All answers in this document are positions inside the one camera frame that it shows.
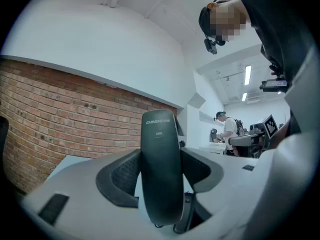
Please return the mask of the black waist-mounted screen device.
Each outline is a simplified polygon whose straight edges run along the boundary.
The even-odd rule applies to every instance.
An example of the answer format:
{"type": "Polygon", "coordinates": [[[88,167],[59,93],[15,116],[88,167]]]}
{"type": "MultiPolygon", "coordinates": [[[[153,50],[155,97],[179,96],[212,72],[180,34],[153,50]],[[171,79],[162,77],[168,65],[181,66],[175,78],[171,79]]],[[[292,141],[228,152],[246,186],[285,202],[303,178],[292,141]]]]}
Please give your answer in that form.
{"type": "Polygon", "coordinates": [[[284,78],[283,70],[275,64],[271,64],[269,69],[272,71],[271,75],[276,76],[276,78],[262,81],[259,89],[263,92],[286,93],[289,84],[284,78]]]}

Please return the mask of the person's black shirt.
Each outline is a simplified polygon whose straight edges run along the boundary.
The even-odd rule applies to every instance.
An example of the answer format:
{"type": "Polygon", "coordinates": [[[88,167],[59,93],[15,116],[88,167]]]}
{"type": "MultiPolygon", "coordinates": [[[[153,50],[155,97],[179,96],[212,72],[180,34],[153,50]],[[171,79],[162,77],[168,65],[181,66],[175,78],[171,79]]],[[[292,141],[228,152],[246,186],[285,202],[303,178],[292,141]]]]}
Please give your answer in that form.
{"type": "Polygon", "coordinates": [[[291,84],[314,38],[298,9],[298,0],[241,0],[260,38],[261,53],[291,84]]]}

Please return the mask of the person's beige trousers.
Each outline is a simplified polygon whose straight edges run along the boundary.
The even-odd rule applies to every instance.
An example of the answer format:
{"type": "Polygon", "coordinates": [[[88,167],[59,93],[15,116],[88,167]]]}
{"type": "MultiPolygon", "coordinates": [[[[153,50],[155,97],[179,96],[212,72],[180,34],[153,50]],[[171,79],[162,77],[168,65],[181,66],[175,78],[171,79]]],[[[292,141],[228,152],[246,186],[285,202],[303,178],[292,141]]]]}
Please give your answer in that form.
{"type": "Polygon", "coordinates": [[[320,51],[312,47],[285,96],[300,128],[253,170],[241,240],[320,240],[320,51]]]}

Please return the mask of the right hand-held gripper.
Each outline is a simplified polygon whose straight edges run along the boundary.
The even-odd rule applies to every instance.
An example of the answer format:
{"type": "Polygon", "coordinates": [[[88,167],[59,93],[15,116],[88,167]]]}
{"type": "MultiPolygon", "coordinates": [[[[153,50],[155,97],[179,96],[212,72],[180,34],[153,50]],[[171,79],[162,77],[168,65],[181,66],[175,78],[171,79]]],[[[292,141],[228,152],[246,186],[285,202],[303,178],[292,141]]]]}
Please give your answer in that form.
{"type": "Polygon", "coordinates": [[[231,137],[228,143],[234,147],[250,147],[250,146],[263,146],[269,144],[271,138],[277,133],[278,126],[274,117],[270,114],[266,118],[261,119],[255,124],[250,125],[249,134],[231,137]]]}

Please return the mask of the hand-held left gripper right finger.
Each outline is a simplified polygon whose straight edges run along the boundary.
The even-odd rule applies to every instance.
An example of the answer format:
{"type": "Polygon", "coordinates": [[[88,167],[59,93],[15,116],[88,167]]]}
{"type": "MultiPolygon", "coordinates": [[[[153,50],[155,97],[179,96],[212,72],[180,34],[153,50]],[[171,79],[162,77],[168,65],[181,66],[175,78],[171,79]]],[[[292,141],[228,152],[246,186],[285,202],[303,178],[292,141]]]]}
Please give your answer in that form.
{"type": "Polygon", "coordinates": [[[243,240],[241,221],[247,184],[256,166],[253,158],[214,155],[195,148],[182,148],[184,176],[194,193],[192,204],[202,223],[179,236],[179,240],[243,240]]]}

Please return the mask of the black pouch with strap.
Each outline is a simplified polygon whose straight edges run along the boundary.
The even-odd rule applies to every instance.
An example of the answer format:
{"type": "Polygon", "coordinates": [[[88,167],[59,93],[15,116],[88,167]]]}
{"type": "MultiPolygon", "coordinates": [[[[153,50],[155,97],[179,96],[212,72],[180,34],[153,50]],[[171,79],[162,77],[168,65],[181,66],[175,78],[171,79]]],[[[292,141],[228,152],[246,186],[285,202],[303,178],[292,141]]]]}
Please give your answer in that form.
{"type": "Polygon", "coordinates": [[[142,115],[140,169],[144,204],[155,225],[176,224],[184,208],[182,158],[175,115],[159,109],[142,115]]]}

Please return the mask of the person's right forearm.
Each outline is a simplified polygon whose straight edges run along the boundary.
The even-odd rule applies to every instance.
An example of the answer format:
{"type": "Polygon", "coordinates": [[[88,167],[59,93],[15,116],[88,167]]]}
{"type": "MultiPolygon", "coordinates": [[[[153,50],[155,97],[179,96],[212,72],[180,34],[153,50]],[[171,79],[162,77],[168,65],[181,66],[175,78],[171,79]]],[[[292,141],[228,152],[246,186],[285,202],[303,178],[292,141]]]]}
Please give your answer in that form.
{"type": "Polygon", "coordinates": [[[292,111],[290,111],[290,119],[287,121],[279,130],[277,133],[270,139],[269,142],[269,149],[276,149],[277,146],[287,137],[299,134],[301,133],[301,129],[299,127],[299,124],[293,114],[292,111]]]}

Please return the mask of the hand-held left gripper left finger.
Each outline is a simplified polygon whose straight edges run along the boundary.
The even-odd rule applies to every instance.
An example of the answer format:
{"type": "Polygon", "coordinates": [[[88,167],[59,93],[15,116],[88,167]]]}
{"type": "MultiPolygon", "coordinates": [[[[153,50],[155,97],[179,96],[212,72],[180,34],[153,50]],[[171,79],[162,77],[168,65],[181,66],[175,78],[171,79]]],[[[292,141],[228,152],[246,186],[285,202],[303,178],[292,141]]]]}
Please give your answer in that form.
{"type": "Polygon", "coordinates": [[[21,206],[50,240],[161,240],[135,197],[140,151],[81,161],[30,192],[21,206]]]}

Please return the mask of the white desk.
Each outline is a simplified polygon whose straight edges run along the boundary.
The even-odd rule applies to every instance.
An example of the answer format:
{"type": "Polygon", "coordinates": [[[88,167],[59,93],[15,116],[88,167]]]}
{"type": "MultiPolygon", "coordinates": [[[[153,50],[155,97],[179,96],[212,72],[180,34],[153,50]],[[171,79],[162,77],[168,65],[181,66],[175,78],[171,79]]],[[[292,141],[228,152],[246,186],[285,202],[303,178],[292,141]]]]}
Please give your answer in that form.
{"type": "Polygon", "coordinates": [[[199,149],[201,151],[217,154],[217,155],[223,155],[226,150],[226,144],[225,143],[217,143],[217,142],[210,142],[209,144],[205,146],[200,146],[199,149]]]}

